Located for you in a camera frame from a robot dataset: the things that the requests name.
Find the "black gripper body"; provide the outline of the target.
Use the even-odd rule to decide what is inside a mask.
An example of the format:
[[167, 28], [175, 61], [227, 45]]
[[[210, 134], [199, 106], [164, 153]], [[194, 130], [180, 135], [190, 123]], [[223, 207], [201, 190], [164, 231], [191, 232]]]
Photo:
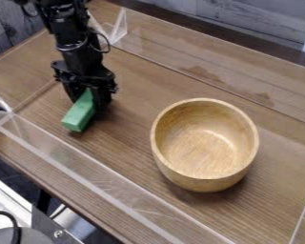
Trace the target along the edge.
[[103, 65], [75, 71], [68, 67], [66, 61], [59, 60], [51, 63], [51, 67], [56, 72], [55, 77], [62, 83], [79, 82], [86, 89], [95, 87], [104, 88], [112, 93], [118, 91], [116, 75]]

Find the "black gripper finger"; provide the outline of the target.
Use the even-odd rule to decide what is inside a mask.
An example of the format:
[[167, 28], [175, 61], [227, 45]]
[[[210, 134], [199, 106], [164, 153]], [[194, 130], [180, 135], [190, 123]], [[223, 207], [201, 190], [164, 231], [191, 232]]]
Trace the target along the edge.
[[76, 102], [83, 92], [86, 91], [84, 86], [79, 82], [63, 83], [63, 86], [70, 96], [70, 100]]
[[112, 93], [104, 88], [91, 88], [96, 113], [103, 113], [112, 101]]

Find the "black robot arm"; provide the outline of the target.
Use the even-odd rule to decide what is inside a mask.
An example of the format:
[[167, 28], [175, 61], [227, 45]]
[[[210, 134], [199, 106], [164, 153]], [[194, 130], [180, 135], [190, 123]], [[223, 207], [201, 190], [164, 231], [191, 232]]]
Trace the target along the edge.
[[12, 0], [18, 5], [30, 3], [48, 32], [55, 36], [56, 49], [63, 60], [51, 63], [55, 78], [63, 84], [72, 102], [90, 90], [95, 111], [103, 112], [118, 92], [116, 74], [104, 66], [104, 50], [99, 37], [104, 35], [90, 26], [91, 15], [84, 0]]

